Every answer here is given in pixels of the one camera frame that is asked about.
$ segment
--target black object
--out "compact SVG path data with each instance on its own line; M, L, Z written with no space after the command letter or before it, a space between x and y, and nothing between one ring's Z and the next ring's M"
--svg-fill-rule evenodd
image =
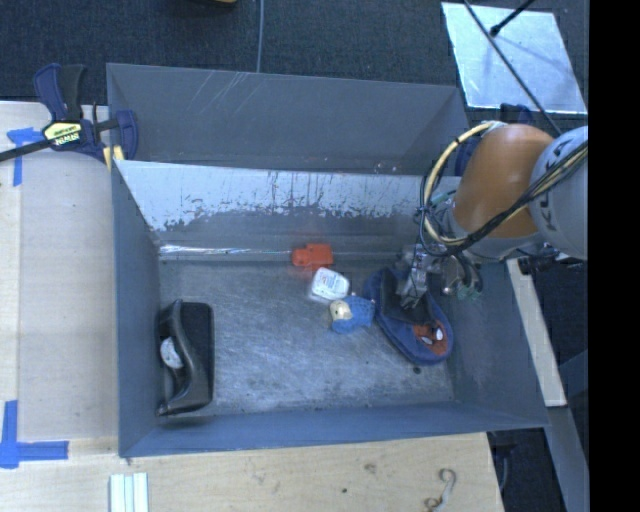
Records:
M492 37L496 37L498 35L498 32L500 32L512 19L514 19L516 16L518 16L522 11L524 11L527 7L529 7L535 1L536 0L527 0L520 7L518 7L515 11L513 11L511 14L509 14L509 16L507 16L505 19L503 19L500 23L497 23L496 25L491 27L491 30L489 31L489 34L491 34Z
M158 319L159 345L171 337L182 368L171 368L174 394L158 407L165 416L200 409L213 398L213 311L208 304L176 300Z
M426 293L420 297L414 308L403 308L401 305L402 297L396 293L397 289L398 279L391 270L385 268L382 272L380 287L380 307L383 315L408 324L430 325L433 328L437 326Z

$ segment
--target blue tape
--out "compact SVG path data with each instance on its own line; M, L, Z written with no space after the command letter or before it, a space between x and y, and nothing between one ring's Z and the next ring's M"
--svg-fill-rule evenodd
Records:
M68 459L69 441L38 443L18 442L18 401L4 404L2 440L0 440L0 468L16 469L20 462L31 460Z
M44 140L44 136L38 130L33 128L20 128L18 130L10 130L7 132L7 137L11 139L16 147L20 147L24 144L30 144L32 142L40 142ZM19 156L15 159L13 166L13 186L17 187L22 183L22 157Z

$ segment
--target gray cable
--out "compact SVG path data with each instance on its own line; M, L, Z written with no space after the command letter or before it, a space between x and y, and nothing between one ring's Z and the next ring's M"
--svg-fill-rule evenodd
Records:
M260 73L260 63L262 61L262 32L264 30L264 0L258 0L258 9L260 9L260 22L258 25L258 63L256 65L256 73Z

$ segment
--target black cable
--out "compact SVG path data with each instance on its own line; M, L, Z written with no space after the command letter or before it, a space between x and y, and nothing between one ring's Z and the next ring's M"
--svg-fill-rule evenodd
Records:
M482 24L482 22L480 21L480 18L478 18L477 14L473 11L473 9L471 8L471 5L469 5L469 2L467 0L463 0L465 7L467 8L467 11L469 11L469 14L471 15L471 17L473 18L473 20L476 22L476 24L478 25L478 27L480 28L480 30L482 31L482 33L484 34L484 36L487 38L487 41L489 41L489 43L491 44L491 46L493 46L493 49L498 53L498 55L500 56L500 58L502 59L502 62L504 62L504 64L507 66L507 68L509 69L509 71L511 72L511 74L513 75L513 77L518 81L518 83L520 84L520 87L522 87L522 89L524 90L524 92L527 94L527 96L529 96L529 98L531 98L531 101L533 101L533 103L536 105L536 107L538 107L538 110L540 110L540 113L545 117L545 119L548 121L548 123L553 127L553 129L556 132L557 136L560 136L562 134L562 131L560 130L560 128L558 128L558 126L556 125L556 123L553 122L553 119L551 119L551 117L549 117L549 114L547 114L547 112L545 111L544 107L542 106L542 104L538 101L538 99L533 95L533 93L529 90L529 88L527 87L527 85L523 82L522 78L520 78L520 75L518 75L518 73L516 72L516 70L513 68L513 66L511 65L511 63L507 60L507 58L504 56L504 53L502 53L502 51L500 50L500 48L498 48L498 45L495 43L495 41L493 40L493 38L491 37L491 34L489 34L489 32L487 32L487 29L484 28L484 25Z
M584 141L582 144L577 146L574 150L570 151L564 158L560 159L551 167L549 167L547 169L547 172L543 174L538 180L536 180L535 183L530 185L529 188L527 188L527 190L525 190L524 193L518 198L518 200L513 205L511 205L511 207L507 208L503 212L491 218L478 230L467 235L464 241L461 242L460 244L455 245L454 247L448 247L442 252L434 252L430 250L424 240L425 216L429 217L429 222L431 224L435 224L435 223L439 224L439 222L437 222L437 220L433 219L433 217L431 216L429 205L424 204L424 199L422 196L424 196L424 183L426 181L426 176L423 177L423 180L422 180L423 193L421 194L421 197L420 197L421 223L419 228L419 235L420 235L420 241L422 243L422 246L424 247L424 250L431 256L445 257L445 256L454 256L454 255L460 254L462 251L468 249L473 244L485 238L489 233L491 233L491 231L493 231L500 224L502 224L516 210L522 208L526 204L535 200L541 194L547 193L548 191L552 190L554 187L558 186L561 182L563 182L569 176L571 176L578 169L579 165L582 163L582 160L586 158L587 147L588 147L588 141ZM580 156L580 158L578 158L576 162L572 163L569 167L567 167L567 163L578 155ZM555 181L552 182L550 186L540 190L541 187L547 185L549 180L552 180L552 179L555 179Z

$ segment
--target label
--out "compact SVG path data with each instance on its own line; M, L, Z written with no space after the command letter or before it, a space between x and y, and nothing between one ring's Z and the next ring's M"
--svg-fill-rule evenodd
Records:
M66 146L81 144L84 141L82 125L72 122L52 123L42 130L44 138L51 142L53 146Z

